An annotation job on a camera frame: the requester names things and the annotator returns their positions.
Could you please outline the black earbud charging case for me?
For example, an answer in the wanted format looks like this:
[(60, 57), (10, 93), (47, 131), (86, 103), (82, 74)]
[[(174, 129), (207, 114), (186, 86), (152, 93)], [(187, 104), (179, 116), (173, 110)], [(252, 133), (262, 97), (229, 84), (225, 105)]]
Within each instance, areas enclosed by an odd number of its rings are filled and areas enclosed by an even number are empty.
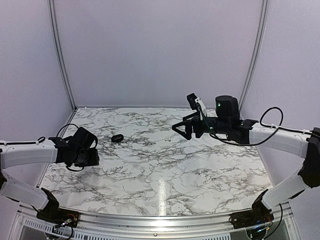
[(124, 140), (124, 136), (122, 134), (117, 134), (111, 137), (111, 141), (113, 143), (119, 143)]

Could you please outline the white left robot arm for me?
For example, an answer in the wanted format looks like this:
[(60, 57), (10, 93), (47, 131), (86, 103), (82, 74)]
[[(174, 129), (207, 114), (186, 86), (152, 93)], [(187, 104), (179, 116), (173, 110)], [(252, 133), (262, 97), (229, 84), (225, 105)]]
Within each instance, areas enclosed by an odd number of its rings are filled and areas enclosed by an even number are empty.
[(32, 144), (4, 142), (0, 148), (0, 195), (43, 210), (51, 222), (60, 222), (63, 211), (58, 208), (59, 202), (51, 192), (24, 183), (8, 175), (4, 169), (38, 163), (63, 163), (68, 168), (97, 166), (100, 159), (98, 150), (92, 147), (95, 141), (91, 139), (81, 143), (71, 136), (65, 139), (50, 137)]

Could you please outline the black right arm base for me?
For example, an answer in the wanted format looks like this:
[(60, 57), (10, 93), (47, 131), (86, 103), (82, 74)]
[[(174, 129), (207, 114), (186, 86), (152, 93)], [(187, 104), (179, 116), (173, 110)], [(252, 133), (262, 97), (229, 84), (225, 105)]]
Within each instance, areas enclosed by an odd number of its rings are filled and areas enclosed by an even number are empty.
[(262, 203), (262, 197), (258, 197), (253, 202), (251, 209), (234, 212), (229, 217), (229, 222), (234, 229), (261, 225), (273, 220), (273, 212)]

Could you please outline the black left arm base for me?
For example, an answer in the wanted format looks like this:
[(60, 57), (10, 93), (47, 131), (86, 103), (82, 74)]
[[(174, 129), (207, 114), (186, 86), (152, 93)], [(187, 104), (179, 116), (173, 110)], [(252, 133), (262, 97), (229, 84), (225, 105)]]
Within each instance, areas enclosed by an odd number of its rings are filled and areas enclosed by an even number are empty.
[(67, 222), (66, 225), (68, 227), (76, 228), (80, 213), (77, 211), (60, 208), (58, 200), (49, 190), (45, 188), (41, 188), (41, 190), (45, 193), (48, 203), (43, 209), (37, 210), (36, 217), (40, 220), (54, 223), (59, 226), (62, 226), (64, 222), (70, 220), (70, 222)]

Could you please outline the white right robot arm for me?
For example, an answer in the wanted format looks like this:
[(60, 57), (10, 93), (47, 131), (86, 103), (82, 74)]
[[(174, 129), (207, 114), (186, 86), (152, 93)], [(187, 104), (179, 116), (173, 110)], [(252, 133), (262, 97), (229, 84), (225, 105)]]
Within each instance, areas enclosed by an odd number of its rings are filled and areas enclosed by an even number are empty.
[(267, 216), (267, 209), (292, 199), (309, 188), (320, 185), (320, 130), (312, 131), (289, 130), (279, 126), (261, 125), (257, 120), (245, 119), (231, 122), (220, 117), (203, 116), (195, 112), (172, 126), (172, 129), (190, 140), (192, 135), (200, 138), (204, 133), (217, 138), (219, 134), (226, 135), (226, 144), (235, 144), (241, 147), (262, 145), (267, 148), (280, 150), (302, 158), (303, 164), (291, 176), (266, 190), (260, 199), (259, 205), (248, 212), (247, 219), (252, 224), (258, 224)]

